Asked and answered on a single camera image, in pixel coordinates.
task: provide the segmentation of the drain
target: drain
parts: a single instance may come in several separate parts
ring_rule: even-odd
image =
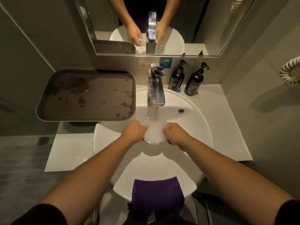
[[[183,114],[184,112],[185,112],[185,110],[182,109],[182,108],[178,110],[178,113],[179,113],[179,114]]]

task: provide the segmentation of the reflected hand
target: reflected hand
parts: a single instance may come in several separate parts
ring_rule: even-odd
[[[134,120],[125,126],[121,133],[121,138],[129,141],[131,144],[135,144],[144,139],[144,135],[148,127],[146,125],[141,126],[141,122]]]
[[[167,24],[165,24],[163,21],[160,21],[156,25],[156,38],[157,38],[157,44],[161,42],[161,40],[164,37],[164,34],[167,30]]]
[[[182,148],[182,145],[191,137],[180,125],[175,122],[168,122],[163,128],[163,133],[169,144]]]
[[[142,39],[142,34],[139,27],[134,23],[130,23],[127,27],[127,38],[128,41],[136,46],[142,46],[139,39]]]

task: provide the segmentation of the chrome faucet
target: chrome faucet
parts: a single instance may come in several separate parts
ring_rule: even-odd
[[[164,106],[166,104],[163,82],[161,77],[165,75],[163,68],[158,63],[152,63],[149,69],[148,101],[152,106]]]
[[[155,54],[156,48],[156,12],[149,12],[146,27],[146,54]]]

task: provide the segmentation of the tray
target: tray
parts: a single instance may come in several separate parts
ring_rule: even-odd
[[[36,109],[43,121],[123,121],[136,108],[136,80],[128,72],[55,72]]]

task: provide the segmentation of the sink basin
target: sink basin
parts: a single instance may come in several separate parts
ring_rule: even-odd
[[[131,120],[145,120],[154,114],[155,107],[148,106],[148,88],[137,89],[136,111],[126,121],[101,121],[94,132],[94,153],[101,151],[116,140],[125,125]],[[191,136],[212,147],[210,129],[201,111],[184,96],[164,90],[166,104],[159,107],[158,115],[167,122],[177,122]],[[178,147],[167,142],[151,145],[139,142],[129,149],[120,166],[114,173],[111,184],[113,190],[127,200],[131,200],[135,179],[156,181],[177,177],[184,196],[197,189],[204,175],[192,159]]]
[[[146,41],[146,34],[142,34],[143,40]],[[124,25],[116,28],[111,36],[110,41],[125,41],[127,39],[127,30]],[[146,54],[146,44],[143,46],[135,46],[136,54]],[[156,55],[182,55],[185,49],[185,42],[179,32],[171,27],[167,27],[164,38],[160,44],[156,45]]]

